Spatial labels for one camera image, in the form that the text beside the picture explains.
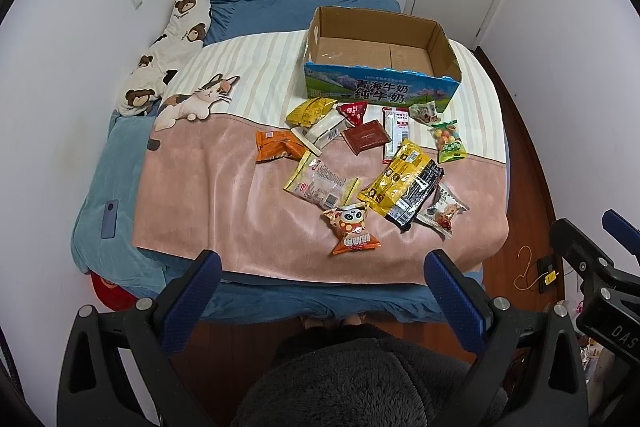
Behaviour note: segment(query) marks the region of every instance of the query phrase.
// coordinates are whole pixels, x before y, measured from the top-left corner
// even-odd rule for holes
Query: calico cat illustration
[[[209,117],[209,107],[218,100],[231,102],[229,92],[231,87],[238,80],[239,76],[222,78],[222,73],[218,73],[204,86],[193,94],[174,94],[161,105],[154,129],[160,131],[173,127],[176,120],[186,118],[187,120],[205,120]]]

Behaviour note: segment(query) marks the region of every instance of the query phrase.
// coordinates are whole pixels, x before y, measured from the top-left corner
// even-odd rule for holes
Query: screw
[[[504,297],[496,297],[494,299],[494,306],[501,311],[506,311],[511,306],[511,303]]]
[[[85,304],[84,306],[82,306],[82,308],[78,310],[78,315],[80,315],[81,317],[88,317],[93,312],[94,312],[94,307],[89,306],[89,304]]]
[[[138,299],[138,301],[136,302],[136,308],[139,309],[140,311],[144,311],[151,308],[153,304],[154,304],[153,299],[150,299],[149,297],[143,297],[142,299]]]
[[[562,304],[556,304],[554,306],[554,311],[556,312],[556,315],[558,315],[559,317],[566,317],[567,311]]]

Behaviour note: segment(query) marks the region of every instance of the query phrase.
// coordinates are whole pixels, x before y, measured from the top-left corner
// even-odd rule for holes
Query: orange snack package
[[[300,160],[306,152],[306,147],[291,131],[257,131],[255,144],[258,147],[256,162],[277,158]]]
[[[368,208],[367,203],[355,203],[338,206],[323,213],[334,227],[336,235],[340,237],[340,243],[332,251],[334,255],[352,250],[370,250],[381,245],[364,227]]]

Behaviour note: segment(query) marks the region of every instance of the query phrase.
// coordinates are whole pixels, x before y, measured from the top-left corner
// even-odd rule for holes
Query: wooden floor
[[[529,258],[518,250],[528,245],[533,253],[532,269],[526,287],[536,278],[535,260],[550,253],[548,228],[553,221],[553,208],[542,169],[533,150],[526,128],[513,102],[497,78],[497,73],[481,50],[476,56],[492,76],[504,118],[511,161],[511,192],[507,212],[510,233],[500,251],[484,263],[484,284],[490,296],[507,297],[516,307],[541,311],[564,298],[564,288],[558,286],[540,295],[537,285],[529,291],[519,291],[513,285],[524,272]],[[429,347],[435,351],[471,362],[473,356],[462,351],[447,325],[401,324],[384,317],[367,317],[396,337]],[[222,326],[201,322],[185,351],[172,358],[182,381],[194,394],[212,419],[220,426],[228,425],[246,391],[268,367],[278,343],[302,329],[299,319],[249,326]]]

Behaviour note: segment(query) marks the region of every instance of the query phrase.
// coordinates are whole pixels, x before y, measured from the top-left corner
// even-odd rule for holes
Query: pink blanket
[[[220,254],[225,270],[281,279],[334,283],[424,284],[424,256],[444,249],[462,271],[503,245],[506,167],[477,156],[444,164],[443,180],[470,210],[452,222],[443,239],[414,223],[406,233],[370,210],[367,228],[381,242],[375,250],[331,255],[337,238],[322,210],[283,190],[297,162],[282,158],[255,164],[255,132],[270,127],[226,114],[178,120],[152,131],[156,150],[143,165],[133,245],[194,259],[201,250]],[[427,150],[435,157],[435,151]],[[361,187],[384,166],[382,149],[354,156],[341,137],[322,150],[324,161]]]

